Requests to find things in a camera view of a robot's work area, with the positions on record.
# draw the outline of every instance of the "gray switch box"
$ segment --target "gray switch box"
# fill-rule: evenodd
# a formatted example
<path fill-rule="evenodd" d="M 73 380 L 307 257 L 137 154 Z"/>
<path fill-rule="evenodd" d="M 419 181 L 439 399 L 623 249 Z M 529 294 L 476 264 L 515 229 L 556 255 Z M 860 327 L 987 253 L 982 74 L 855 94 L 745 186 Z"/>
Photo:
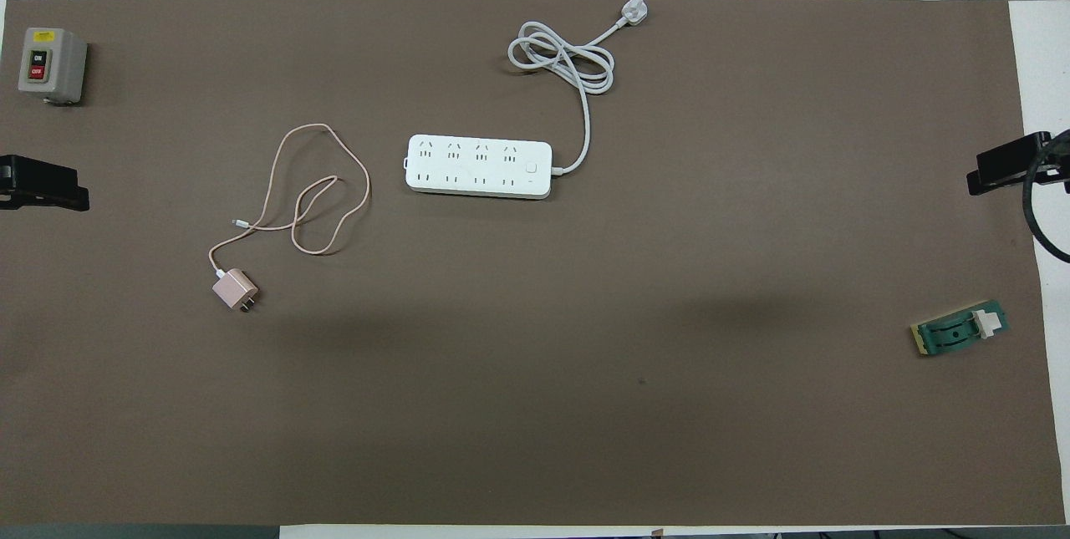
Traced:
<path fill-rule="evenodd" d="M 18 91 L 51 105 L 81 101 L 87 45 L 65 29 L 30 28 L 22 43 Z"/>

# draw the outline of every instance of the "green object with white clip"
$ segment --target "green object with white clip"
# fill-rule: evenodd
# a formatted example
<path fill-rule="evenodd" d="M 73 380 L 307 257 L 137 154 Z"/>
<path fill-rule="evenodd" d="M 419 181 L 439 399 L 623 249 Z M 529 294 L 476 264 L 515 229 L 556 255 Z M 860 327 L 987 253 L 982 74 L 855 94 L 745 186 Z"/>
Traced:
<path fill-rule="evenodd" d="M 911 326 L 921 355 L 958 351 L 1007 329 L 1007 317 L 994 301 L 953 311 Z"/>

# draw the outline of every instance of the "coiled white cable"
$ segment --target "coiled white cable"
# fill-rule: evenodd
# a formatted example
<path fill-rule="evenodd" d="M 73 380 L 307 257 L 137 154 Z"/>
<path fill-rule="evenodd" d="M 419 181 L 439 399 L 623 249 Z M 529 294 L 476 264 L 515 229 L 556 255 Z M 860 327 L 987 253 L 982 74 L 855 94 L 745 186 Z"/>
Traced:
<path fill-rule="evenodd" d="M 613 66 L 615 64 L 613 56 L 610 51 L 599 47 L 598 44 L 626 25 L 639 25 L 643 18 L 646 18 L 646 2 L 630 0 L 621 10 L 621 18 L 610 29 L 584 45 L 569 44 L 553 29 L 539 21 L 526 21 L 521 25 L 517 40 L 509 43 L 509 50 L 506 55 L 509 57 L 509 62 L 518 70 L 551 71 L 580 91 L 580 105 L 583 109 L 583 148 L 571 166 L 552 167 L 551 174 L 569 173 L 580 166 L 580 163 L 583 163 L 587 150 L 591 148 L 591 109 L 587 106 L 587 94 L 603 94 L 613 86 Z M 526 57 L 526 62 L 517 59 L 518 49 Z M 584 60 L 600 71 L 594 72 L 594 74 L 578 71 L 574 59 Z"/>
<path fill-rule="evenodd" d="M 268 201 L 271 200 L 272 185 L 275 184 L 275 167 L 278 167 L 278 159 L 279 155 L 282 154 L 282 147 L 286 147 L 286 140 L 290 139 L 290 136 L 295 135 L 295 133 L 306 130 L 306 128 L 322 128 L 322 130 L 330 133 L 330 135 L 332 135 L 333 138 L 335 139 L 335 142 L 338 143 L 338 147 L 340 147 L 341 150 L 346 152 L 346 154 L 350 155 L 353 161 L 355 161 L 356 165 L 361 167 L 361 170 L 363 170 L 364 172 L 364 182 L 365 182 L 364 197 L 361 199 L 360 203 L 357 203 L 355 207 L 352 207 L 350 211 L 346 212 L 346 215 L 341 216 L 341 219 L 338 220 L 338 226 L 335 227 L 334 234 L 331 235 L 331 241 L 327 242 L 326 246 L 324 246 L 322 249 L 317 249 L 317 250 L 307 249 L 305 248 L 305 246 L 301 245 L 301 243 L 297 241 L 297 227 L 301 226 L 301 222 L 304 221 L 305 216 L 308 215 L 309 211 L 311 211 L 312 205 L 316 204 L 316 200 L 319 199 L 319 197 L 321 197 L 322 194 L 331 189 L 333 185 L 337 184 L 337 182 L 342 182 L 342 180 L 336 176 L 336 174 L 328 174 L 328 176 L 321 178 L 316 182 L 311 182 L 311 184 L 307 185 L 305 189 L 302 189 L 301 194 L 299 194 L 297 196 L 296 203 L 294 203 L 293 205 L 293 221 L 287 224 L 286 226 L 275 226 L 275 227 L 260 226 L 260 224 L 263 222 L 264 216 L 268 215 Z M 320 188 L 318 192 L 314 194 L 311 199 L 308 201 L 307 206 L 302 209 L 301 205 L 302 201 L 304 201 L 305 199 L 305 194 L 308 194 L 309 191 L 311 191 L 311 189 L 316 188 L 318 185 L 324 184 L 324 182 L 326 183 L 326 185 L 323 188 Z M 230 245 L 230 243 L 236 243 L 241 241 L 241 238 L 245 238 L 246 235 L 253 234 L 254 231 L 290 230 L 290 242 L 293 243 L 293 246 L 296 247 L 297 250 L 301 250 L 301 252 L 309 256 L 322 256 L 323 253 L 327 252 L 332 246 L 334 246 L 335 240 L 338 237 L 338 233 L 340 232 L 341 227 L 343 226 L 346 220 L 349 219 L 349 216 L 352 216 L 353 214 L 355 214 L 355 212 L 361 211 L 361 209 L 364 207 L 364 204 L 367 203 L 368 197 L 370 196 L 371 196 L 371 178 L 368 174 L 367 167 L 364 167 L 364 163 L 361 163 L 361 159 L 357 157 L 357 155 L 353 154 L 353 152 L 349 150 L 348 147 L 346 147 L 346 143 L 342 142 L 340 138 L 338 138 L 337 133 L 335 133 L 333 128 L 331 128 L 331 125 L 328 124 L 297 125 L 297 127 L 294 127 L 292 128 L 292 130 L 287 132 L 286 136 L 282 136 L 281 142 L 278 143 L 278 150 L 275 151 L 275 159 L 274 163 L 272 163 L 271 165 L 271 174 L 269 174 L 268 176 L 268 192 L 264 194 L 264 204 L 263 207 L 260 207 L 260 216 L 258 216 L 257 221 L 249 224 L 241 219 L 232 220 L 232 224 L 234 226 L 239 228 L 245 228 L 245 231 L 242 231 L 241 234 L 234 235 L 234 237 L 232 238 L 226 238 L 226 241 L 218 243 L 218 245 L 209 249 L 208 261 L 211 262 L 212 267 L 215 270 L 216 276 L 221 277 L 225 274 L 225 272 L 223 272 L 223 268 L 219 267 L 218 262 L 215 261 L 215 252 L 220 247 L 225 247 L 227 245 Z"/>

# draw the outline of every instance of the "power outlet socket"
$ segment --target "power outlet socket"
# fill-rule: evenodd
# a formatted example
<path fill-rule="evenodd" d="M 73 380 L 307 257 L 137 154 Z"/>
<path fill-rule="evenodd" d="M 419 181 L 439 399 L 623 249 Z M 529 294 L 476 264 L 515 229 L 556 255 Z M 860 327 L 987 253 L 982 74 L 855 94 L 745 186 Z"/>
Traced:
<path fill-rule="evenodd" d="M 546 142 L 417 133 L 409 139 L 404 180 L 416 192 L 546 199 L 552 158 Z"/>

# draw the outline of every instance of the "charging cable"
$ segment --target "charging cable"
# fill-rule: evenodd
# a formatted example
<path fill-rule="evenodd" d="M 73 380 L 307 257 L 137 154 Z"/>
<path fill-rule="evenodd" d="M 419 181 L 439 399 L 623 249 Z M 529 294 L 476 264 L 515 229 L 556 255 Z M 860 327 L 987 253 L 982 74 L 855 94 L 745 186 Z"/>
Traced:
<path fill-rule="evenodd" d="M 613 84 L 613 56 L 610 51 L 600 47 L 601 41 L 612 36 L 620 28 L 626 25 L 639 25 L 646 18 L 646 2 L 643 0 L 630 0 L 621 10 L 621 18 L 602 35 L 595 37 L 584 45 L 569 44 L 564 37 L 559 36 L 553 29 L 548 28 L 539 21 L 526 21 L 520 26 L 517 40 L 509 44 L 509 62 L 523 71 L 547 70 L 557 74 L 557 77 L 576 87 L 580 91 L 580 105 L 583 108 L 583 150 L 571 166 L 552 167 L 551 174 L 566 174 L 583 163 L 587 155 L 587 148 L 591 147 L 591 109 L 587 108 L 587 94 L 603 94 Z M 517 50 L 523 52 L 524 60 L 517 59 Z M 583 60 L 585 63 L 594 64 L 598 67 L 594 74 L 578 71 L 574 59 Z"/>
<path fill-rule="evenodd" d="M 299 132 L 309 130 L 309 128 L 320 128 L 320 130 L 330 133 L 332 138 L 335 139 L 335 142 L 338 143 L 338 147 L 340 147 L 341 150 L 343 150 L 346 154 L 348 154 L 349 157 L 351 157 L 353 161 L 355 161 L 356 165 L 361 167 L 362 172 L 364 172 L 364 182 L 365 182 L 364 197 L 361 199 L 360 203 L 357 203 L 355 207 L 352 207 L 350 211 L 346 212 L 346 215 L 341 216 L 341 219 L 338 220 L 338 226 L 335 227 L 334 234 L 331 235 L 331 241 L 328 241 L 326 243 L 326 246 L 324 246 L 322 249 L 309 249 L 306 248 L 306 246 L 303 246 L 297 238 L 297 227 L 305 221 L 305 216 L 308 216 L 308 212 L 311 211 L 312 205 L 316 204 L 316 201 L 319 199 L 319 197 L 323 196 L 323 194 L 328 189 L 331 189 L 333 185 L 338 184 L 338 182 L 342 182 L 342 180 L 338 178 L 337 174 L 327 174 L 327 176 L 321 178 L 316 182 L 311 182 L 311 184 L 307 185 L 305 189 L 302 189 L 301 194 L 297 194 L 297 201 L 295 201 L 293 205 L 293 221 L 291 221 L 290 224 L 285 224 L 285 226 L 274 226 L 274 227 L 261 226 L 261 224 L 263 224 L 264 221 L 264 216 L 268 215 L 268 203 L 269 201 L 271 201 L 272 187 L 273 185 L 275 185 L 275 169 L 276 167 L 278 167 L 278 159 L 280 155 L 282 155 L 282 147 L 286 147 L 286 142 L 288 139 L 290 139 L 290 136 L 294 136 Z M 316 194 L 312 194 L 311 199 L 308 200 L 308 204 L 305 204 L 303 206 L 306 194 L 309 194 L 310 191 L 312 191 L 312 189 L 316 189 L 317 187 L 320 187 L 320 189 L 318 189 Z M 292 128 L 292 130 L 287 132 L 286 136 L 282 136 L 281 142 L 278 143 L 278 150 L 275 151 L 275 159 L 274 161 L 272 161 L 271 165 L 271 174 L 269 174 L 268 176 L 268 192 L 264 194 L 264 204 L 263 207 L 260 207 L 260 216 L 258 216 L 258 218 L 254 222 L 247 222 L 241 219 L 231 220 L 231 222 L 234 226 L 239 228 L 244 228 L 244 231 L 242 231 L 241 234 L 234 235 L 234 237 L 232 238 L 226 238 L 226 241 L 217 243 L 216 246 L 208 250 L 208 261 L 211 262 L 212 268 L 215 270 L 215 275 L 218 277 L 218 281 L 215 283 L 215 287 L 213 287 L 213 291 L 215 291 L 216 294 L 219 296 L 219 298 L 223 299 L 225 304 L 227 304 L 227 307 L 231 309 L 241 309 L 242 311 L 248 311 L 249 307 L 251 307 L 254 303 L 253 295 L 255 295 L 256 292 L 258 291 L 257 287 L 256 284 L 253 284 L 253 282 L 249 281 L 248 277 L 246 277 L 245 273 L 242 273 L 241 270 L 235 268 L 235 270 L 230 270 L 230 272 L 224 272 L 224 270 L 219 267 L 218 262 L 215 260 L 215 252 L 218 249 L 227 245 L 230 245 L 230 243 L 236 243 L 241 241 L 241 238 L 245 238 L 246 235 L 253 234 L 254 231 L 290 230 L 290 242 L 293 243 L 293 246 L 296 247 L 297 250 L 301 250 L 301 252 L 309 256 L 322 256 L 323 253 L 326 253 L 328 250 L 331 250 L 332 246 L 334 246 L 335 240 L 338 237 L 338 233 L 340 232 L 341 227 L 345 226 L 346 220 L 348 220 L 353 214 L 355 214 L 355 212 L 361 211 L 361 209 L 364 207 L 364 204 L 367 204 L 367 201 L 370 197 L 371 197 L 371 178 L 368 174 L 367 167 L 364 167 L 364 163 L 361 163 L 361 159 L 357 157 L 357 155 L 353 154 L 353 152 L 349 150 L 348 147 L 346 147 L 346 143 L 342 142 L 340 138 L 338 138 L 337 133 L 333 130 L 331 125 L 328 124 L 297 125 L 297 127 L 294 127 Z"/>

